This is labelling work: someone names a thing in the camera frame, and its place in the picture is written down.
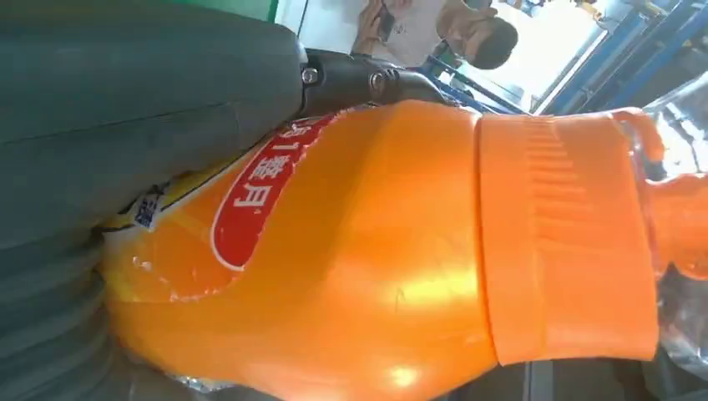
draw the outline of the bottle label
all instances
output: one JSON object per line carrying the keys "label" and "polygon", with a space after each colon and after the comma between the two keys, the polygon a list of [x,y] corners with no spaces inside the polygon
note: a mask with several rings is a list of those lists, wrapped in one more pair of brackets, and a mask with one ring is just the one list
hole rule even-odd
{"label": "bottle label", "polygon": [[211,230],[214,253],[224,266],[243,271],[280,193],[331,120],[328,116],[292,123],[260,148],[240,173]]}
{"label": "bottle label", "polygon": [[114,299],[188,302],[232,283],[298,164],[339,115],[291,122],[237,160],[155,185],[106,223],[102,270]]}

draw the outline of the green wall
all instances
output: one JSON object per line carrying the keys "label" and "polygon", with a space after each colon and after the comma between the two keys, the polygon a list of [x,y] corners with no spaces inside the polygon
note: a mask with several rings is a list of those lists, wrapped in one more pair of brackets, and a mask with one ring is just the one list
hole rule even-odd
{"label": "green wall", "polygon": [[273,22],[276,19],[278,0],[175,0],[177,3],[195,4],[207,8],[236,13],[247,17]]}

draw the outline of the bottle cap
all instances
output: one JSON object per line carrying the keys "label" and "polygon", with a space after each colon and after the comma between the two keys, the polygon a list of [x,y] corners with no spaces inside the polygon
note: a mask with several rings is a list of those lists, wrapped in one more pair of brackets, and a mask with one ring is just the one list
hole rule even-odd
{"label": "bottle cap", "polygon": [[654,256],[632,157],[649,123],[633,109],[482,117],[484,271],[501,364],[652,358]]}

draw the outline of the man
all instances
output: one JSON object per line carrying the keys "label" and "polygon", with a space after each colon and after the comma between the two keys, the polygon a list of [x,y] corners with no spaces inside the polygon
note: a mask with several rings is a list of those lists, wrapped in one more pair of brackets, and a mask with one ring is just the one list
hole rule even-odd
{"label": "man", "polygon": [[495,69],[508,60],[518,33],[490,4],[474,9],[462,0],[369,0],[351,51],[418,67],[442,41],[472,66]]}

